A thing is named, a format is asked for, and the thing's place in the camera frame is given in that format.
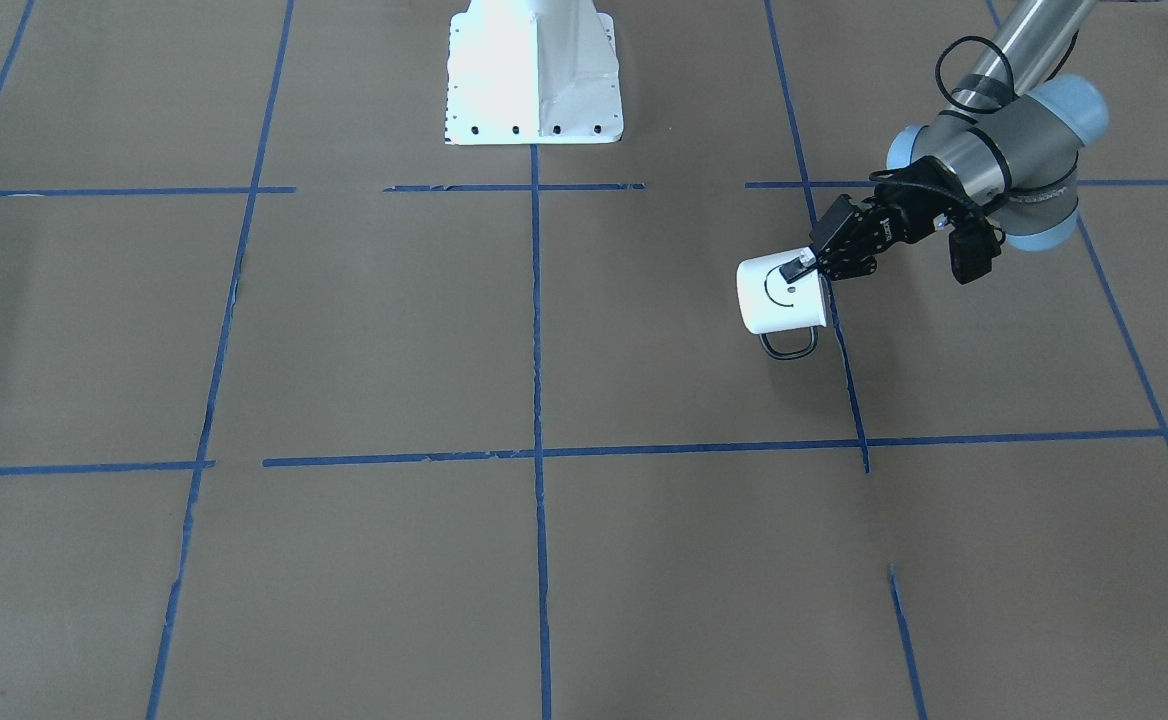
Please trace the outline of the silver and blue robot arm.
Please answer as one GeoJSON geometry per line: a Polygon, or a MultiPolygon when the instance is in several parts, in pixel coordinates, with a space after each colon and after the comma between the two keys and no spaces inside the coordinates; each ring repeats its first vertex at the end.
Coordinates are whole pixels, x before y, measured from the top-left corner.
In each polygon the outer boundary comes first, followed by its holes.
{"type": "Polygon", "coordinates": [[[1004,243],[1050,249],[1078,220],[1082,148],[1108,131],[1108,105],[1086,78],[1063,72],[1091,1],[1022,1],[955,85],[936,72],[945,108],[927,126],[901,131],[872,195],[839,196],[811,245],[777,268],[788,283],[809,275],[846,281],[875,274],[895,243],[948,229],[955,282],[990,274],[1004,243]]]}

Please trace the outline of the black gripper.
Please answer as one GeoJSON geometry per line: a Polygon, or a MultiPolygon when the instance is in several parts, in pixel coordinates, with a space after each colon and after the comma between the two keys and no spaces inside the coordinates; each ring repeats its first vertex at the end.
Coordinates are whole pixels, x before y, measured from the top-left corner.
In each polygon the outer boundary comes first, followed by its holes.
{"type": "Polygon", "coordinates": [[[841,193],[811,231],[814,254],[798,254],[780,266],[785,283],[811,274],[844,281],[872,274],[876,256],[895,243],[917,243],[936,233],[936,219],[972,219],[974,200],[937,160],[917,160],[869,176],[872,195],[855,201],[841,193]]]}

